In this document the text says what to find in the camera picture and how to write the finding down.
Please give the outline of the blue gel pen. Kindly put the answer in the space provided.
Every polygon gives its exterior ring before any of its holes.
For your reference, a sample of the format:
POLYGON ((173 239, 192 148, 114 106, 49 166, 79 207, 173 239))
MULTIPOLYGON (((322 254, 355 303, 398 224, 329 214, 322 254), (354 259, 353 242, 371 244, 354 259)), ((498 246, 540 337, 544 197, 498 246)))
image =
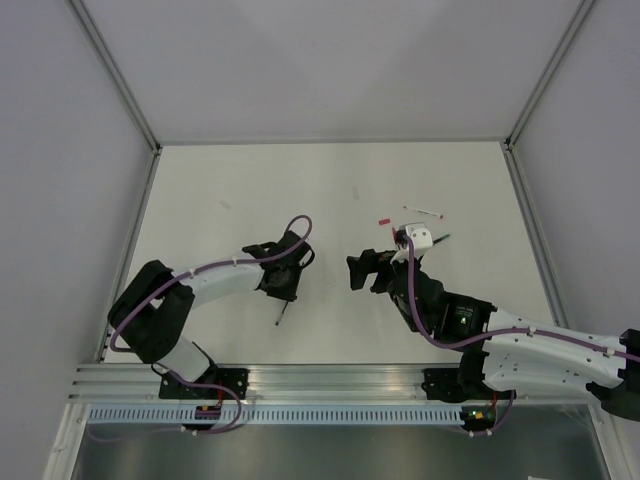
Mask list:
POLYGON ((283 308, 282 308, 277 320, 275 321, 275 324, 274 324, 275 326, 279 326, 282 323, 282 321, 284 319, 284 315, 285 315, 285 313, 286 313, 286 311, 287 311, 287 309, 289 307, 289 304, 290 304, 290 302, 288 302, 288 301, 284 303, 283 308))

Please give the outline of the red gel pen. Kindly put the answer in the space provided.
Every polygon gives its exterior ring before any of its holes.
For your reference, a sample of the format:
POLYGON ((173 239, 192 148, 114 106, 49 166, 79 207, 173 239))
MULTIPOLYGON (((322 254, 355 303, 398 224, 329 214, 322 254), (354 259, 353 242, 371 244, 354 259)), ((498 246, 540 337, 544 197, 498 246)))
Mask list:
POLYGON ((400 245, 400 237, 398 234, 398 231, 396 230, 395 227, 392 227, 392 237, 393 237, 393 241, 396 247, 399 247, 400 245))

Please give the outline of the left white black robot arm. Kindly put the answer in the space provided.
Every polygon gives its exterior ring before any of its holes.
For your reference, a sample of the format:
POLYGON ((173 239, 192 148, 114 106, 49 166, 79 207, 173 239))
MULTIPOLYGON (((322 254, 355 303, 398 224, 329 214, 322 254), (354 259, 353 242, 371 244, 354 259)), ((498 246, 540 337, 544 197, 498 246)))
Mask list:
POLYGON ((126 351, 161 377, 159 397, 171 400, 244 399, 248 371, 223 368, 184 334, 191 311, 248 292, 290 304, 303 270, 315 260, 295 232, 254 244, 229 259, 176 272, 159 260, 146 263, 112 305, 108 321, 126 351))

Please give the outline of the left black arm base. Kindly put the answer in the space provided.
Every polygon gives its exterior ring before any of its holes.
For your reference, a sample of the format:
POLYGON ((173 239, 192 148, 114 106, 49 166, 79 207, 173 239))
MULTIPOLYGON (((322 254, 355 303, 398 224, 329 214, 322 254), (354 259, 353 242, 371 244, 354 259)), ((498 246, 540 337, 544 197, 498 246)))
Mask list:
POLYGON ((158 396, 165 400, 232 400, 230 392, 233 392, 244 400, 249 373, 246 368, 218 367, 215 372, 206 372, 195 380, 194 386, 186 385, 167 373, 162 376, 158 396))

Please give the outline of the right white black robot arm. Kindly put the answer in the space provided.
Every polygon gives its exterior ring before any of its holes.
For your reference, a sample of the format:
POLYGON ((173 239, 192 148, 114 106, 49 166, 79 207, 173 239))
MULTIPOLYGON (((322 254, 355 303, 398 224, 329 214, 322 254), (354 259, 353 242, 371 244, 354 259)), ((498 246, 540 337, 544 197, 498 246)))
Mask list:
POLYGON ((427 374, 430 398, 450 403, 510 394, 585 396, 607 413, 639 419, 639 333, 597 335, 545 326, 488 301, 451 293, 420 269, 418 259, 365 250, 346 259, 352 290, 368 277, 408 328, 430 345, 460 353, 444 379, 427 374))

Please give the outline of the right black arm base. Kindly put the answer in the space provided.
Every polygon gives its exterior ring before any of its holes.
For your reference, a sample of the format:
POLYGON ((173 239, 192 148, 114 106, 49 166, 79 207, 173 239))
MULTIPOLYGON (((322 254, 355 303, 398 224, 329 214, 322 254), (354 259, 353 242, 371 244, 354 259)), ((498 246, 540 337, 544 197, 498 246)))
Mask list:
POLYGON ((459 404, 471 400, 508 400, 509 390, 495 390, 481 374, 466 375, 457 368, 426 368, 422 371, 421 389, 428 400, 459 404))

